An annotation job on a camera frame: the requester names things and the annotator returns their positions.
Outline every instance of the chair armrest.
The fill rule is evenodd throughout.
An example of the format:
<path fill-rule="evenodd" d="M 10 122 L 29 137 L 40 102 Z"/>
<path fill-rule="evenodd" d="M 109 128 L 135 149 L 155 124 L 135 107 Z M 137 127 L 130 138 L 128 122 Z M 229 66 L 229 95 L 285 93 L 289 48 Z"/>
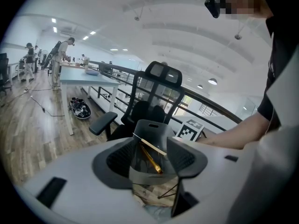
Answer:
<path fill-rule="evenodd" d="M 116 117 L 117 113 L 105 113 L 89 126 L 89 131 L 95 135 L 100 135 L 105 129 L 108 127 L 110 128 L 110 124 L 116 119 Z"/>

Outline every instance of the window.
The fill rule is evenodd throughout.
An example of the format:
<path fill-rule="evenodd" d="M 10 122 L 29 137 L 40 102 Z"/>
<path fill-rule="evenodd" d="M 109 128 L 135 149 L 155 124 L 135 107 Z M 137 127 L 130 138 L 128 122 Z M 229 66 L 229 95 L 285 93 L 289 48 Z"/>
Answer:
<path fill-rule="evenodd" d="M 185 95 L 183 100 L 180 103 L 180 106 L 185 108 L 185 109 L 188 109 L 188 106 L 191 103 L 191 101 L 192 101 L 192 98 Z M 177 107 L 176 110 L 174 111 L 173 115 L 184 115 L 185 113 L 186 113 L 185 110 L 182 110 L 182 109 Z"/>

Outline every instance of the black mesh chair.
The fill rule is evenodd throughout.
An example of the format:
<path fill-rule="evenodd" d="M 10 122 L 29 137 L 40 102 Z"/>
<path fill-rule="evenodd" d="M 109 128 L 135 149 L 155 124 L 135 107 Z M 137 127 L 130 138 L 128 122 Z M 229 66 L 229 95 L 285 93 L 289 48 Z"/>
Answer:
<path fill-rule="evenodd" d="M 145 71 L 135 74 L 130 101 L 119 125 L 111 135 L 110 124 L 117 114 L 107 112 L 89 130 L 100 135 L 104 130 L 108 140 L 132 137 L 141 119 L 168 124 L 176 107 L 184 97 L 182 73 L 159 62 L 152 62 Z"/>
<path fill-rule="evenodd" d="M 6 53 L 0 54 L 0 75 L 2 76 L 2 79 L 0 80 L 0 92 L 3 91 L 6 95 L 6 90 L 10 89 L 11 86 L 5 87 L 6 83 L 9 81 L 8 75 L 7 75 L 7 67 L 8 67 L 8 58 Z"/>

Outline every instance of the black shirt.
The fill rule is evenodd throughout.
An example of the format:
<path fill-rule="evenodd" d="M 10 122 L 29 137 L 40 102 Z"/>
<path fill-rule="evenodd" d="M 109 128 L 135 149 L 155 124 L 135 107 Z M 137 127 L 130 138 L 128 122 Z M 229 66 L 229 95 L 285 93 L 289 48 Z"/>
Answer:
<path fill-rule="evenodd" d="M 273 36 L 272 53 L 268 63 L 268 79 L 263 100 L 258 112 L 270 121 L 269 129 L 280 126 L 277 114 L 273 109 L 266 91 L 290 61 L 296 46 L 299 44 L 298 7 L 296 0 L 266 0 L 273 17 L 266 20 L 270 36 Z"/>
<path fill-rule="evenodd" d="M 26 63 L 33 63 L 34 49 L 31 47 L 28 51 Z"/>

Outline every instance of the white ceiling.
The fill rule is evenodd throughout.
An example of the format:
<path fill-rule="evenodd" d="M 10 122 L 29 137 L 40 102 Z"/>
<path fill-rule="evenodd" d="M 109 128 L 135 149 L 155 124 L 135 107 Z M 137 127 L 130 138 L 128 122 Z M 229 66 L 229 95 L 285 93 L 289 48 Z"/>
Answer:
<path fill-rule="evenodd" d="M 29 0 L 19 15 L 31 16 L 43 30 L 52 29 L 54 17 L 58 30 L 77 39 L 96 31 L 87 44 L 109 52 L 127 48 L 145 63 L 166 61 L 182 71 L 184 83 L 195 89 L 202 84 L 208 93 L 217 91 L 207 82 L 212 77 L 227 84 L 231 77 L 267 66 L 271 39 L 264 20 L 215 19 L 204 1 Z"/>

